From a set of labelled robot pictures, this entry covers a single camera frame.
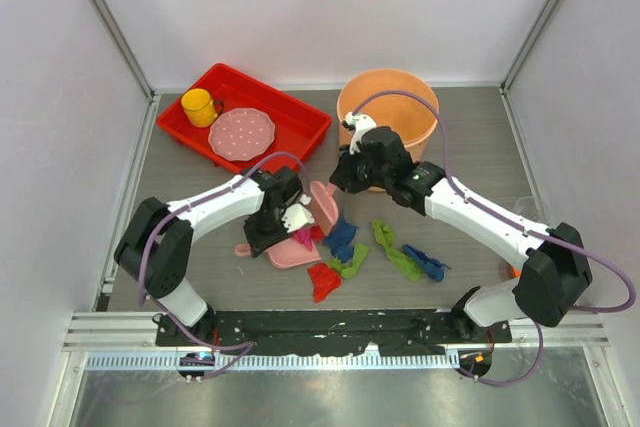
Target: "white wall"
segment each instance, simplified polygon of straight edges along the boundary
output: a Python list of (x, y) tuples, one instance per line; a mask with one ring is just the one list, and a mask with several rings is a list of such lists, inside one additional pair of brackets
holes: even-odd
[[(552, 217), (582, 232), (640, 285), (640, 2), (565, 0), (512, 91), (526, 149)], [(585, 300), (626, 290), (598, 264)], [(640, 307), (605, 316), (640, 398)]]
[(373, 67), (429, 81), (502, 80), (544, 0), (107, 0), (154, 87), (215, 62), (275, 84)]
[(87, 0), (0, 0), (0, 415), (41, 426), (144, 100)]

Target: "metal frame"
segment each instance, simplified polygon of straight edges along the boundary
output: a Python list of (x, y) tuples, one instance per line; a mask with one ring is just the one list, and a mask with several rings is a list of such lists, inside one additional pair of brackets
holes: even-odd
[(529, 33), (527, 34), (522, 47), (520, 47), (518, 55), (516, 55), (513, 64), (511, 64), (504, 82), (502, 82), (502, 89), (504, 89), (505, 91), (508, 91), (513, 85), (513, 82), (518, 76), (520, 69), (522, 69), (522, 66), (531, 54), (531, 51), (538, 43), (540, 36), (546, 29), (549, 21), (553, 17), (553, 14), (556, 12), (556, 10), (558, 10), (561, 2), (562, 0), (545, 0), (542, 10), (531, 26), (531, 29), (529, 30)]
[(127, 67), (129, 67), (129, 69), (131, 70), (131, 73), (136, 79), (136, 82), (138, 83), (140, 89), (144, 93), (144, 96), (147, 98), (147, 100), (150, 101), (154, 95), (153, 88), (147, 80), (147, 77), (144, 75), (142, 67), (140, 67), (140, 64), (138, 63), (133, 50), (131, 50), (131, 47), (129, 46), (127, 39), (122, 33), (122, 30), (120, 30), (118, 22), (113, 16), (111, 9), (109, 9), (107, 2), (105, 0), (89, 1), (93, 6), (96, 14), (98, 15), (98, 18), (102, 21), (102, 24), (107, 29), (107, 32), (109, 33), (111, 40), (113, 40), (116, 49), (118, 49), (118, 52), (120, 52), (120, 54), (122, 55), (122, 58), (127, 64)]
[[(159, 312), (76, 312), (62, 347), (63, 352), (172, 351), (155, 345)], [(496, 349), (536, 347), (538, 333), (529, 319), (509, 322), (514, 342), (496, 344)], [(558, 327), (543, 327), (545, 347), (608, 347), (599, 315), (570, 313)], [(448, 350), (486, 348), (487, 344), (443, 344)], [(202, 350), (197, 346), (181, 351)]]
[(140, 182), (140, 176), (142, 175), (142, 167), (144, 166), (147, 149), (149, 148), (149, 141), (151, 139), (151, 133), (153, 132), (154, 121), (159, 105), (160, 96), (156, 95), (149, 101), (140, 125), (138, 142), (136, 143), (133, 152), (133, 158), (129, 166), (129, 172), (127, 174), (124, 189), (118, 201), (116, 225), (113, 229), (111, 239), (109, 240), (107, 257), (104, 260), (102, 276), (100, 278), (98, 292), (94, 300), (93, 310), (97, 309), (101, 296), (109, 296), (113, 291), (113, 283), (115, 282), (118, 264), (113, 260), (112, 254), (115, 251), (120, 238), (124, 234), (127, 222), (134, 208), (136, 191), (138, 190), (138, 183)]
[[(134, 78), (149, 101), (149, 106), (142, 122), (139, 141), (135, 149), (127, 182), (125, 184), (118, 212), (118, 220), (114, 234), (110, 239), (109, 252), (115, 247), (115, 242), (122, 234), (125, 223), (133, 208), (135, 192), (142, 171), (144, 158), (146, 155), (151, 131), (154, 123), (155, 113), (158, 108), (159, 98), (155, 96), (154, 89), (149, 84), (142, 68), (135, 58), (133, 51), (128, 45), (126, 38), (118, 27), (118, 24), (109, 9), (105, 0), (90, 0), (94, 9), (104, 24), (107, 32), (111, 36), (116, 48), (123, 56), (127, 66), (131, 70)], [(511, 123), (512, 130), (516, 137), (518, 150), (522, 157), (527, 178), (531, 190), (537, 201), (540, 201), (540, 193), (537, 188), (535, 178), (532, 174), (531, 165), (526, 154), (526, 142), (522, 135), (517, 116), (515, 115), (509, 89), (521, 71), (532, 49), (540, 39), (546, 29), (554, 12), (560, 5), (561, 0), (546, 0), (543, 9), (531, 27), (518, 55), (511, 65), (504, 81), (500, 84), (503, 102)], [(498, 86), (498, 83), (481, 83), (483, 86)], [(441, 86), (462, 85), (443, 83)], [(305, 86), (288, 86), (300, 89)], [(335, 85), (314, 86), (317, 89), (335, 88)], [(109, 295), (112, 283), (115, 279), (117, 265), (110, 256), (105, 260), (104, 273), (101, 279), (101, 286), (98, 295)], [(48, 425), (50, 427), (62, 427), (69, 425), (73, 409), (76, 405), (82, 375), (92, 359), (92, 356), (101, 355), (105, 352), (117, 353), (127, 352), (131, 355), (153, 355), (171, 353), (179, 351), (200, 350), (197, 347), (185, 348), (159, 348), (155, 346), (156, 324), (152, 322), (155, 315), (153, 312), (88, 312), (76, 313), (73, 316), (67, 336), (64, 341), (61, 354), (60, 382), (58, 385), (56, 399), (52, 405), (51, 415)], [(538, 344), (537, 332), (533, 324), (528, 320), (510, 322), (514, 342), (511, 344), (496, 345), (496, 349), (512, 349), (520, 347), (535, 347)], [(562, 324), (555, 329), (543, 329), (545, 335), (546, 348), (561, 348), (582, 346), (589, 363), (591, 375), (593, 377), (598, 396), (602, 403), (607, 421), (611, 425), (630, 425), (628, 413), (623, 402), (620, 400), (619, 383), (612, 371), (611, 348), (604, 332), (600, 318), (596, 315), (569, 314)], [(455, 352), (462, 345), (446, 346), (448, 352)], [(485, 344), (464, 345), (464, 348), (485, 348)]]
[[(500, 80), (478, 80), (478, 81), (430, 81), (429, 79), (422, 79), (429, 87), (433, 89), (441, 88), (470, 88), (470, 87), (494, 87), (500, 88), (502, 81)], [(345, 82), (330, 82), (325, 84), (270, 84), (272, 87), (283, 90), (286, 92), (295, 92), (299, 90), (342, 90), (345, 86)], [(154, 91), (156, 95), (182, 95), (182, 90), (176, 89), (156, 89)]]
[[(175, 367), (177, 354), (202, 350), (193, 347), (157, 347), (154, 344), (157, 325), (153, 317), (157, 312), (77, 312), (73, 315), (69, 331), (64, 341), (63, 356), (66, 361), (58, 389), (58, 395), (49, 422), (49, 427), (67, 426), (80, 393), (82, 374), (87, 370), (96, 370), (100, 362), (105, 370), (110, 364), (117, 365), (126, 358), (127, 363), (135, 363), (138, 370), (167, 370)], [(530, 320), (509, 322), (514, 342), (497, 344), (497, 351), (505, 353), (513, 348), (536, 347), (538, 335)], [(543, 329), (545, 348), (576, 347), (584, 348), (590, 365), (600, 401), (611, 425), (630, 425), (626, 410), (619, 396), (619, 387), (611, 371), (608, 356), (610, 347), (604, 328), (598, 315), (570, 313), (562, 323), (553, 329)], [(458, 349), (487, 348), (487, 344), (445, 345), (445, 359), (418, 359), (409, 361), (398, 359), (380, 362), (376, 352), (368, 352), (371, 360), (366, 365), (350, 366), (349, 362), (314, 366), (313, 370), (334, 370), (336, 368), (450, 368), (457, 359)], [(150, 362), (150, 358), (160, 358), (161, 363)], [(287, 361), (262, 362), (257, 359), (253, 364), (241, 366), (245, 370), (301, 370), (303, 362)]]

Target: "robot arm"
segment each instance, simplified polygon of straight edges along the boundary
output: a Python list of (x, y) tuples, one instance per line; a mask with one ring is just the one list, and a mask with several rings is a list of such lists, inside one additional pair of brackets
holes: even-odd
[[(563, 223), (550, 229), (522, 219), (454, 179), (464, 193), (459, 195), (441, 167), (414, 163), (400, 137), (388, 127), (376, 127), (366, 115), (347, 116), (345, 126), (354, 135), (351, 145), (340, 148), (331, 183), (347, 193), (383, 188), (399, 205), (457, 227), (521, 270), (519, 279), (476, 287), (460, 299), (453, 311), (459, 313), (463, 334), (522, 317), (556, 326), (591, 283), (583, 256), (527, 235), (528, 231), (547, 232), (582, 247), (580, 234), (573, 227)], [(471, 204), (468, 198), (524, 225), (524, 233)]]
[[(185, 278), (191, 245), (221, 225), (249, 216), (244, 232), (252, 256), (257, 257), (313, 222), (311, 214), (296, 203), (302, 194), (302, 184), (291, 169), (283, 167), (274, 175), (257, 171), (230, 192), (215, 197), (216, 192), (237, 185), (241, 178), (238, 175), (207, 192), (167, 204), (155, 197), (146, 199), (132, 216), (114, 255), (115, 261), (137, 279), (142, 253), (152, 230), (171, 212), (189, 206), (161, 231), (161, 242), (154, 243), (144, 287), (202, 339), (210, 336), (214, 312)], [(214, 198), (198, 204), (210, 197)]]

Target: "plate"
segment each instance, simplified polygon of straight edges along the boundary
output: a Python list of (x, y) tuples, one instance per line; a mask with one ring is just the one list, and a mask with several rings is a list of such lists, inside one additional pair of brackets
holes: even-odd
[(269, 148), (275, 130), (275, 125), (264, 112), (251, 108), (233, 109), (211, 125), (209, 145), (211, 150), (229, 161), (246, 161)]

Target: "blue cloth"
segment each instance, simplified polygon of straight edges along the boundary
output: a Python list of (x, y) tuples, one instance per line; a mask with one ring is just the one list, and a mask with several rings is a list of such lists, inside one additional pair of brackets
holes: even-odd
[(353, 259), (353, 245), (341, 245), (335, 253), (331, 252), (334, 257), (340, 259), (343, 264), (349, 263)]
[(329, 247), (331, 255), (340, 259), (340, 262), (347, 263), (353, 258), (353, 247), (349, 244), (356, 236), (358, 228), (344, 220), (344, 211), (340, 212), (338, 222), (327, 235), (322, 243)]
[(420, 266), (422, 271), (427, 274), (431, 280), (435, 280), (436, 282), (442, 282), (444, 279), (444, 267), (447, 269), (450, 268), (438, 259), (428, 257), (427, 254), (409, 244), (404, 244), (402, 250), (411, 260)]

